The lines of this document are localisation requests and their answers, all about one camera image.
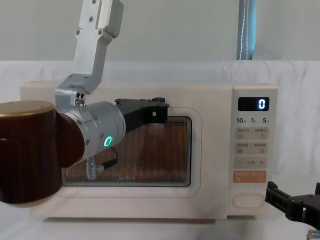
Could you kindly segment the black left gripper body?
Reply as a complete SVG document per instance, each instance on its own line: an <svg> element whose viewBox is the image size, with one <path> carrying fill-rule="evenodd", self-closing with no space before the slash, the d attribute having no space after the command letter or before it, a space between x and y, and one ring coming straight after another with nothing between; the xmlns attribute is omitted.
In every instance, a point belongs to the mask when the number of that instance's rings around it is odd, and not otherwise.
<svg viewBox="0 0 320 240"><path fill-rule="evenodd" d="M119 98L115 103L124 117L126 133L150 124L155 119L153 112L157 104L151 99Z"/></svg>

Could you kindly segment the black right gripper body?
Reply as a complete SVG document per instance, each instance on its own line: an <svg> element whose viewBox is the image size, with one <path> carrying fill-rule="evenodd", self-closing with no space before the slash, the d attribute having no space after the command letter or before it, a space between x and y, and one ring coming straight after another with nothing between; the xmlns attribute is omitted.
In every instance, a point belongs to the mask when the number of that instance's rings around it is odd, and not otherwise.
<svg viewBox="0 0 320 240"><path fill-rule="evenodd" d="M287 205L287 218L304 224L319 224L320 196L307 194L290 197Z"/></svg>

